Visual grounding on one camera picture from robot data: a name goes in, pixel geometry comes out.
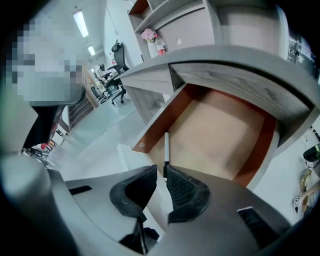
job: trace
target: chair armrest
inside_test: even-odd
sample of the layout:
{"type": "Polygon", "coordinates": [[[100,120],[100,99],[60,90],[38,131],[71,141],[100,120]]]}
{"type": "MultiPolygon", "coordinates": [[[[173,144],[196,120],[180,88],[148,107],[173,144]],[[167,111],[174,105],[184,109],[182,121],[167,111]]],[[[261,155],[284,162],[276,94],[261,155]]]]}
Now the chair armrest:
{"type": "Polygon", "coordinates": [[[117,65],[113,65],[111,67],[108,67],[106,70],[111,70],[111,69],[115,69],[115,71],[117,71],[117,73],[120,75],[121,72],[120,72],[120,65],[117,64],[117,65]]]}

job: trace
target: ceiling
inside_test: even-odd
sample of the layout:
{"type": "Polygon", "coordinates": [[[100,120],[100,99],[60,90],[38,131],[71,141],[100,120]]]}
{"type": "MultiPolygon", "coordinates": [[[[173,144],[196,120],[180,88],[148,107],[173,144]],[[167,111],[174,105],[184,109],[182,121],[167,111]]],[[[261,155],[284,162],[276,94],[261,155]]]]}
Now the ceiling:
{"type": "Polygon", "coordinates": [[[76,54],[78,60],[88,61],[89,58],[87,66],[90,66],[91,60],[101,57],[104,52],[104,10],[104,0],[51,0],[41,13],[50,23],[53,40],[58,42],[65,52],[76,54]],[[86,37],[82,37],[73,18],[73,13],[78,10],[82,10],[89,33],[86,37]],[[93,58],[88,51],[89,46],[93,46],[96,53],[93,58]]]}

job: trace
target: person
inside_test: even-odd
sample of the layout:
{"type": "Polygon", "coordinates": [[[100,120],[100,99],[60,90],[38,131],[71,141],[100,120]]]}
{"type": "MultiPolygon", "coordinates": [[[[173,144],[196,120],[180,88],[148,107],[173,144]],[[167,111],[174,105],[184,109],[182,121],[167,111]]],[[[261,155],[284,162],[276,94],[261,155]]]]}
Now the person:
{"type": "Polygon", "coordinates": [[[96,79],[98,79],[104,85],[106,83],[106,80],[105,80],[105,78],[103,78],[103,76],[107,74],[106,69],[105,69],[105,65],[104,64],[98,65],[95,68],[94,72],[96,75],[96,79]]]}

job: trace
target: pink flower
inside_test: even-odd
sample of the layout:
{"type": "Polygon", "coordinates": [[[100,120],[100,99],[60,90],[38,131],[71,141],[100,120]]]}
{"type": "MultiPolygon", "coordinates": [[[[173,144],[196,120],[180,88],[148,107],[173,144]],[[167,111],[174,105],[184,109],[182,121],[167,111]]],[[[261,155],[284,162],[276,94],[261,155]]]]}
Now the pink flower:
{"type": "Polygon", "coordinates": [[[146,40],[147,42],[153,42],[155,40],[156,32],[150,28],[146,28],[143,33],[141,34],[142,39],[146,40]]]}

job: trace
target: floor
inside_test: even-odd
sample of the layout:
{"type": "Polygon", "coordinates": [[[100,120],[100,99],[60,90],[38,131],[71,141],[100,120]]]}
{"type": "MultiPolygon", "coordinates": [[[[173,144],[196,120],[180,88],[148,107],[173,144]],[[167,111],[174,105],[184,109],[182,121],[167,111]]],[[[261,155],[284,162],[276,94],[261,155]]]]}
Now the floor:
{"type": "Polygon", "coordinates": [[[77,124],[49,160],[65,181],[118,173],[118,144],[129,145],[144,126],[130,99],[118,106],[107,101],[77,124]]]}
{"type": "MultiPolygon", "coordinates": [[[[51,161],[64,180],[99,177],[123,171],[118,144],[129,145],[145,126],[131,100],[118,106],[105,102],[82,120],[51,154],[51,161]]],[[[306,164],[302,154],[319,143],[308,130],[290,148],[276,156],[253,193],[278,210],[292,225],[302,218],[293,200],[306,164]]],[[[309,186],[319,178],[312,177],[309,186]]]]}

